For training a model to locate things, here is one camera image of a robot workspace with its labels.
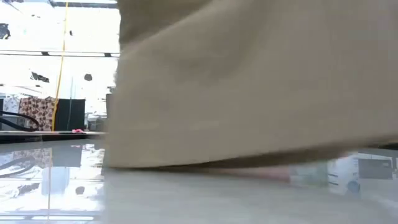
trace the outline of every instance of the leopard print fabric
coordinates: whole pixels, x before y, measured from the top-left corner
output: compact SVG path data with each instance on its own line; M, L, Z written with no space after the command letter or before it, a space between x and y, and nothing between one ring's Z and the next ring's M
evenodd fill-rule
M14 159L20 159L32 156L35 158L35 164L40 168L46 168L51 166L51 156L50 151L52 148L44 149L31 149L31 150L21 150L13 152ZM23 162L19 164L21 167L26 168L31 165L31 162Z
M54 108L55 98L28 97L21 99L19 113L36 119L40 124L39 131L51 131ZM28 127L34 128L35 124L32 121L27 120L26 122Z

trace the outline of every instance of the glossy floor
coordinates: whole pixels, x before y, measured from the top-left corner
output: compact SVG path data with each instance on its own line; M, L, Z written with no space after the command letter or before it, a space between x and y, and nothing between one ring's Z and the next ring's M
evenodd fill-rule
M196 173L104 170L100 141L0 145L0 223L397 223L398 151Z

